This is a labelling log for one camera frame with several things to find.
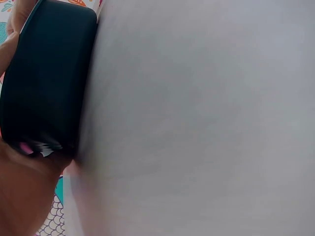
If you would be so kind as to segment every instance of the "orange pattern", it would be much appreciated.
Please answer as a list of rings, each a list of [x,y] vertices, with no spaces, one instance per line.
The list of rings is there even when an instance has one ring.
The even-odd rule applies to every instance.
[[[78,6],[86,6],[82,0],[68,0],[68,2]]]

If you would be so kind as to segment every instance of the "white surface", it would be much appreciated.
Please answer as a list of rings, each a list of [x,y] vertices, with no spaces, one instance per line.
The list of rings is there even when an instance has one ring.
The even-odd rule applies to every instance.
[[[312,0],[107,0],[67,227],[314,236],[314,13]]]

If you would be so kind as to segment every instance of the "patterned fabric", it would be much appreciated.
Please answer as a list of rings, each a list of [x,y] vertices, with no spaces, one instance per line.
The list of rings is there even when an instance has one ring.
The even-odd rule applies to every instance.
[[[55,195],[51,211],[36,236],[65,236],[63,205]]]
[[[0,22],[0,44],[6,40],[5,22]]]

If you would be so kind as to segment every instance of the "hand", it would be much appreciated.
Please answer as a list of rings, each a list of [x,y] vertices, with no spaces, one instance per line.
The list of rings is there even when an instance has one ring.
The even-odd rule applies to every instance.
[[[0,75],[15,53],[19,33],[0,45]],[[33,236],[44,223],[59,175],[71,162],[56,153],[23,156],[0,139],[0,235]]]
[[[15,0],[12,14],[6,25],[7,34],[20,32],[36,4],[36,0]]]

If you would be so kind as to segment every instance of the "teal pattern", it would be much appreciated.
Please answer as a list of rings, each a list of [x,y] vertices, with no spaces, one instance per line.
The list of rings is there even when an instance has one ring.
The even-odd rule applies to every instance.
[[[0,22],[0,44],[6,40],[6,30],[5,30],[6,23]]]

